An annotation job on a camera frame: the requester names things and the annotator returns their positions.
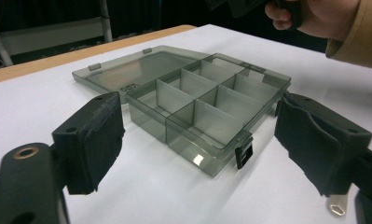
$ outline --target box lid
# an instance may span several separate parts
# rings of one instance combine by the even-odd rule
[[[118,91],[121,103],[126,104],[127,91],[207,56],[192,50],[158,46],[92,64],[73,72],[73,77],[99,93]]]

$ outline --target dark background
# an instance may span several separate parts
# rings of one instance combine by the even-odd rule
[[[323,52],[325,40],[298,31],[277,31],[264,12],[265,4],[234,19],[225,3],[215,10],[205,0],[107,0],[113,38],[138,35],[181,24],[214,24],[250,35]],[[32,28],[100,15],[98,0],[0,0],[0,32]],[[78,46],[93,46],[102,37],[13,55],[14,63],[24,63],[65,53]]]

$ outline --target screw hole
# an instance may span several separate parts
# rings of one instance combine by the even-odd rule
[[[350,133],[358,133],[358,131],[355,130],[355,129],[348,129],[348,131],[349,131]]]
[[[15,217],[11,224],[29,224],[34,221],[34,214],[31,212],[26,212]]]
[[[23,160],[29,157],[33,157],[34,154],[36,154],[38,151],[37,147],[25,147],[20,150],[18,150],[14,154],[14,159],[16,160]]]
[[[76,130],[77,130],[77,128],[72,127],[72,128],[68,128],[68,129],[66,129],[66,132],[67,132],[67,133],[72,133],[72,132],[75,132]]]

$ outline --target hand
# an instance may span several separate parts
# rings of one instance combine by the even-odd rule
[[[323,38],[344,41],[356,17],[360,0],[300,0],[302,25],[299,31]],[[273,26],[285,30],[291,26],[291,14],[274,1],[267,3],[265,12]]]

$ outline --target brass insert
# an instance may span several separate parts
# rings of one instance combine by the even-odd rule
[[[38,152],[38,147],[24,147],[14,154],[14,159],[24,160],[33,157]]]

